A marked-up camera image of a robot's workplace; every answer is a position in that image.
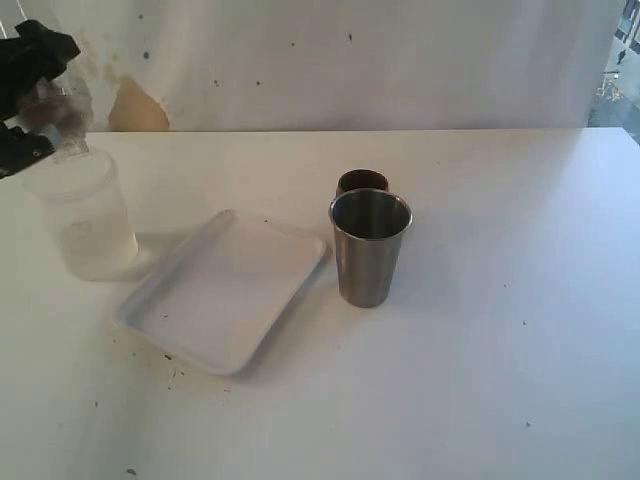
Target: metal cup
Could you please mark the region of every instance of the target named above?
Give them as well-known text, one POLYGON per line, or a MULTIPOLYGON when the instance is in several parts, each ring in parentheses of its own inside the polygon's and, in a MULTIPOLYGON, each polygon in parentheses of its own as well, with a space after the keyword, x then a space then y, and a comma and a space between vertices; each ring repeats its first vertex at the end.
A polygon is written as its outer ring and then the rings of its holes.
POLYGON ((387 298, 411 209, 397 195, 361 188, 331 202, 338 285, 352 305, 377 307, 387 298))
POLYGON ((336 197, 349 190, 358 188, 377 188, 379 190, 389 190, 389 182, 381 173, 373 170, 351 170, 345 173, 338 180, 336 197))

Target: table surface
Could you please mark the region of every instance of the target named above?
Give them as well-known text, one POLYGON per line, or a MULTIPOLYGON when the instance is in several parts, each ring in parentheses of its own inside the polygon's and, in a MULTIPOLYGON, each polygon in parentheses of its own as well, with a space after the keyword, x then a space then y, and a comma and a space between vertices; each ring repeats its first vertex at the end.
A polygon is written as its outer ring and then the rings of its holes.
POLYGON ((3 180, 3 477, 638 478, 640 150, 621 129, 89 141, 149 261, 225 208, 332 243, 356 167, 414 225, 385 304, 345 303, 329 257, 250 365, 212 377, 114 325, 135 275, 71 277, 3 180))

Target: plastic tray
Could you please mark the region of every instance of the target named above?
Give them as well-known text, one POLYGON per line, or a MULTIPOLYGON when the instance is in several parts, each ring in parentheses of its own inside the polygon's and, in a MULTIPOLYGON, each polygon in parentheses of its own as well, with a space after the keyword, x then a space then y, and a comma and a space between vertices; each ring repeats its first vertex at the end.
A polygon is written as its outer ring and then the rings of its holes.
POLYGON ((325 249, 297 228, 225 210, 156 266, 116 322, 209 373, 235 373, 325 249))

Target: clear plastic cup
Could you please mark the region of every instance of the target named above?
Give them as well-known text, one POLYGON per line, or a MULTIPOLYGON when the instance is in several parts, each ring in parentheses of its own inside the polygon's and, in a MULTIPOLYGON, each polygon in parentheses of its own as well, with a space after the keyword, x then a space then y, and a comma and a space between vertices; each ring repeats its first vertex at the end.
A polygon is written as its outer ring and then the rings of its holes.
POLYGON ((138 253, 113 158, 90 149, 48 158, 25 172, 67 269, 102 280, 126 269, 138 253))

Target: white backdrop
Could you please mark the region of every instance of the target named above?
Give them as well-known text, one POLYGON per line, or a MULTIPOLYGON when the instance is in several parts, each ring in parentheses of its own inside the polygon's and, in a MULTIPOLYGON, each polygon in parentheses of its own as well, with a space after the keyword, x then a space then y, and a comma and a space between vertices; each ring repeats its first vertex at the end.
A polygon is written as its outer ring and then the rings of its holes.
POLYGON ((94 96, 97 130, 110 128, 119 89, 114 129, 333 130, 582 126, 621 4, 53 0, 51 6, 84 50, 77 63, 94 96))

